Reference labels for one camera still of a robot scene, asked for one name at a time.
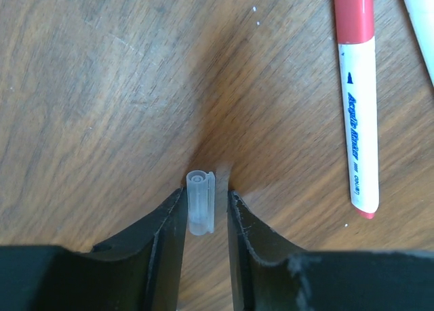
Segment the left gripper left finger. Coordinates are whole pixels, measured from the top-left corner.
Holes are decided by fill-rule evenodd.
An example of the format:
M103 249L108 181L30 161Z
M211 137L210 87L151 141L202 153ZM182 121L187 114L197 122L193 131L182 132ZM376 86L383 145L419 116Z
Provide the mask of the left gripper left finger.
M57 245L1 247L2 310L176 310L186 189L79 253Z

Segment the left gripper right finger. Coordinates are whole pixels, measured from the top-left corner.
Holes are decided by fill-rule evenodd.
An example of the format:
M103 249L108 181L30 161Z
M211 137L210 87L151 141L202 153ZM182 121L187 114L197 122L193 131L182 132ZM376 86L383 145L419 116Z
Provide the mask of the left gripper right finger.
M432 310L430 251L307 251L228 193L235 310Z

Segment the clear pen cap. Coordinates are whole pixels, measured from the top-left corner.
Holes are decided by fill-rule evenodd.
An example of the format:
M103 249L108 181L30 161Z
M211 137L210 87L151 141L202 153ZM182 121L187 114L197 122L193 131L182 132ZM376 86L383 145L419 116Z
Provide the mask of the clear pen cap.
M216 179L213 172L186 175L189 231L195 236L214 232Z

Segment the white marker red tip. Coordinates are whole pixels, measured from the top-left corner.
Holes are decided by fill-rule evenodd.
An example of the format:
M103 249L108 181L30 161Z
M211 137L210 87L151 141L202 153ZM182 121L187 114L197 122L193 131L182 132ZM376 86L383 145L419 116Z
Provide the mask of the white marker red tip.
M351 204L379 207L374 0L334 0Z

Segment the white marker black tip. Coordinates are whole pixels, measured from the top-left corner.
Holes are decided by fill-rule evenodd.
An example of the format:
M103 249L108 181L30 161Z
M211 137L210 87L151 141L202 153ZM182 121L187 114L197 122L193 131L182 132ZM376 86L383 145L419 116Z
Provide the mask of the white marker black tip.
M433 0L404 0L404 3L433 83Z

